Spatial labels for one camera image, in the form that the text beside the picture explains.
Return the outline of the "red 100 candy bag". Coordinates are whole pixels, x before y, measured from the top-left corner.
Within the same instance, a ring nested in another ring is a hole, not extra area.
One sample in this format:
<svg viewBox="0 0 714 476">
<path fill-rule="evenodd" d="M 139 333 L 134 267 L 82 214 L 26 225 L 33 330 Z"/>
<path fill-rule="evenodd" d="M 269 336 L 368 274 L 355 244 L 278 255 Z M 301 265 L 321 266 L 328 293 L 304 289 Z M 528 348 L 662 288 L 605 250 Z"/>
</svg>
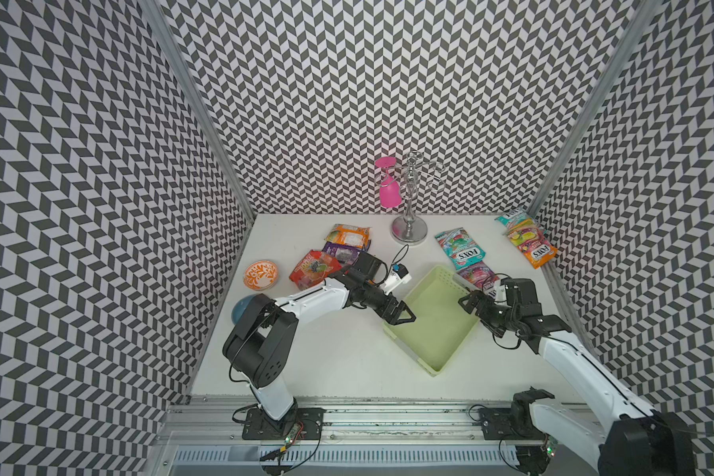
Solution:
<svg viewBox="0 0 714 476">
<path fill-rule="evenodd" d="M 339 271 L 341 264 L 323 251 L 311 250 L 293 269 L 289 279 L 300 291 L 321 283 L 330 274 Z"/>
</svg>

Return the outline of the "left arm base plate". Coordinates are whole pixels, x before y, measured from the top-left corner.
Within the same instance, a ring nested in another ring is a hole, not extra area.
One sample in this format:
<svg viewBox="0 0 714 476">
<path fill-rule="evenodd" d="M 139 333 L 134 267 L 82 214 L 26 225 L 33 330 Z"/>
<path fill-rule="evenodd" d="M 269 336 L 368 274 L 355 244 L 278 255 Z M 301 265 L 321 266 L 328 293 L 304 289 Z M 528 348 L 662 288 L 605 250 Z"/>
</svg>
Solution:
<svg viewBox="0 0 714 476">
<path fill-rule="evenodd" d="M 253 408 L 247 412 L 242 440 L 283 441 L 295 424 L 303 424 L 299 439 L 315 441 L 321 437 L 324 414 L 324 408 L 297 408 L 273 420 L 264 410 Z"/>
</svg>

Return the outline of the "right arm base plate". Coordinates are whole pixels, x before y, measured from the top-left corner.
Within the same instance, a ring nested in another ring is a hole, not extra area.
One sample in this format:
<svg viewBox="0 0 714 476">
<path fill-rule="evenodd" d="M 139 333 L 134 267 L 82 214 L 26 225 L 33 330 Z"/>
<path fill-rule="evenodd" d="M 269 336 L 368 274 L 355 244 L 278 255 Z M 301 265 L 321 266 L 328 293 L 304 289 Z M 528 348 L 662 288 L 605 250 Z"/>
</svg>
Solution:
<svg viewBox="0 0 714 476">
<path fill-rule="evenodd" d="M 526 411 L 505 408 L 478 410 L 484 440 L 525 441 L 545 440 L 547 435 L 538 430 Z"/>
</svg>

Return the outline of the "orange Fox's bag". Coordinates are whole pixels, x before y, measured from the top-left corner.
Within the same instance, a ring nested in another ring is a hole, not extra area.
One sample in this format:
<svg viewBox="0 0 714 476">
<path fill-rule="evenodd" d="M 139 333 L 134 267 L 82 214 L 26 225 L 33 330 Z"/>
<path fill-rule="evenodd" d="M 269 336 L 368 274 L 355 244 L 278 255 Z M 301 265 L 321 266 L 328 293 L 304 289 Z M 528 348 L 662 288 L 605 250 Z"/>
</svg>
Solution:
<svg viewBox="0 0 714 476">
<path fill-rule="evenodd" d="M 534 269 L 543 267 L 559 255 L 559 250 L 545 238 L 541 226 L 531 218 L 509 228 L 506 236 Z"/>
</svg>

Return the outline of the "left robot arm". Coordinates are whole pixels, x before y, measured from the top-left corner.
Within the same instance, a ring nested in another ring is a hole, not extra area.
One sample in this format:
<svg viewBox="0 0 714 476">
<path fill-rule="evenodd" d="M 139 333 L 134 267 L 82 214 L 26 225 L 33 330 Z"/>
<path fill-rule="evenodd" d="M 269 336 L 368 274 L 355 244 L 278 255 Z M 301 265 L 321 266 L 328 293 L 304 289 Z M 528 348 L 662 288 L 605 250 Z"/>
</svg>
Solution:
<svg viewBox="0 0 714 476">
<path fill-rule="evenodd" d="M 289 297 L 256 294 L 238 303 L 241 315 L 222 346 L 222 355 L 249 386 L 260 410 L 274 424 L 294 416 L 297 401 L 282 377 L 300 325 L 343 309 L 370 309 L 389 325 L 412 323 L 415 314 L 394 295 L 412 279 L 402 263 L 391 265 L 369 253 L 319 284 Z"/>
</svg>

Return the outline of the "pink purple Fox's berries bag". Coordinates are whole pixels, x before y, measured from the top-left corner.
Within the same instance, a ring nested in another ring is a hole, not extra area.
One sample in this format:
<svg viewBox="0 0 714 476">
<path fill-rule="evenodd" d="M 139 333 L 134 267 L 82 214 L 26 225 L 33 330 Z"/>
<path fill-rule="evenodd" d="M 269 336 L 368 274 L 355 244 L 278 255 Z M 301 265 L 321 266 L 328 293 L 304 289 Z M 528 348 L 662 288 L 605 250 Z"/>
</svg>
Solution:
<svg viewBox="0 0 714 476">
<path fill-rule="evenodd" d="M 483 261 L 460 269 L 456 274 L 475 289 L 484 293 L 493 291 L 500 281 L 500 277 Z"/>
</svg>

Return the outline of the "orange candy bag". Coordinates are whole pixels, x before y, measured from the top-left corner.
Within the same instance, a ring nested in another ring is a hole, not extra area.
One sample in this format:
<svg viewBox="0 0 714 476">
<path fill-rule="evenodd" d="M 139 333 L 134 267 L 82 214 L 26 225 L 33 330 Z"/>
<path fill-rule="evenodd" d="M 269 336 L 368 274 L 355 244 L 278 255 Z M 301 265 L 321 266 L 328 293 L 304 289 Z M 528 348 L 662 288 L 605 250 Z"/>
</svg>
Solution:
<svg viewBox="0 0 714 476">
<path fill-rule="evenodd" d="M 367 251 L 371 244 L 371 229 L 347 224 L 335 224 L 325 237 L 325 241 Z"/>
</svg>

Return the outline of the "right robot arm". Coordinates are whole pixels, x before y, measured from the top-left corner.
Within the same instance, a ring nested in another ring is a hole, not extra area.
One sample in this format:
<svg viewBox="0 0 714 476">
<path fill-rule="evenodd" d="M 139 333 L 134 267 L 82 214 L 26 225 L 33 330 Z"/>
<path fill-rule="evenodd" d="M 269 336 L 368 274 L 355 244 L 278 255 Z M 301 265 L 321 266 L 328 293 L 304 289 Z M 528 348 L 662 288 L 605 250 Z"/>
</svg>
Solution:
<svg viewBox="0 0 714 476">
<path fill-rule="evenodd" d="M 471 290 L 458 305 L 499 339 L 511 332 L 557 370 L 583 398 L 596 422 L 581 418 L 554 394 L 531 388 L 513 396 L 507 409 L 482 408 L 486 440 L 541 440 L 540 450 L 520 448 L 516 470 L 539 475 L 553 454 L 551 442 L 566 446 L 600 475 L 692 475 L 695 456 L 684 420 L 662 413 L 618 380 L 558 315 L 543 313 L 535 284 L 506 278 L 503 299 Z"/>
</svg>

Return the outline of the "light green plastic basket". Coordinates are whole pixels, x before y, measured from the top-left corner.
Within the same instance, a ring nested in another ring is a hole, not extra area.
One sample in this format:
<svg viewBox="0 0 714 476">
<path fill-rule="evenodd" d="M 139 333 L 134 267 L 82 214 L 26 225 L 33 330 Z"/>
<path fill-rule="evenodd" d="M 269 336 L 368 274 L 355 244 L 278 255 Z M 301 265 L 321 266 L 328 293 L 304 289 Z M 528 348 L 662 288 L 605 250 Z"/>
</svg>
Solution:
<svg viewBox="0 0 714 476">
<path fill-rule="evenodd" d="M 428 375 L 440 374 L 479 322 L 459 300 L 469 295 L 450 269 L 433 267 L 405 299 L 416 320 L 384 325 L 384 333 Z"/>
</svg>

